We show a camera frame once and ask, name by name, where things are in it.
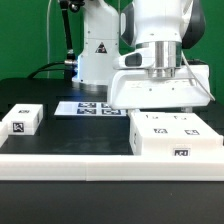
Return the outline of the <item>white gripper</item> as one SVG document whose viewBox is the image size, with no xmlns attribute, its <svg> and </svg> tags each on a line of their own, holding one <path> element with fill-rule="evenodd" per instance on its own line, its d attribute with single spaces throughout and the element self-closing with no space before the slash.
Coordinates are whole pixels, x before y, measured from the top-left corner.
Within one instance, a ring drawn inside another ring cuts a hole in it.
<svg viewBox="0 0 224 224">
<path fill-rule="evenodd" d="M 182 66 L 174 77 L 152 78 L 147 70 L 120 70 L 110 81 L 107 102 L 113 109 L 207 106 L 209 67 Z"/>
</svg>

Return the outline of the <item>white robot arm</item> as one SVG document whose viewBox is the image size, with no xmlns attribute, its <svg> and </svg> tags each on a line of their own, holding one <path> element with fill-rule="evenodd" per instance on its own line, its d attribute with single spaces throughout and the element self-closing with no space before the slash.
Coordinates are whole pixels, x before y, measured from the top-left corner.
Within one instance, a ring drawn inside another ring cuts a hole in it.
<svg viewBox="0 0 224 224">
<path fill-rule="evenodd" d="M 205 106 L 209 67 L 183 51 L 203 36 L 200 0 L 132 0 L 121 12 L 84 0 L 84 49 L 76 88 L 105 91 L 114 109 Z"/>
</svg>

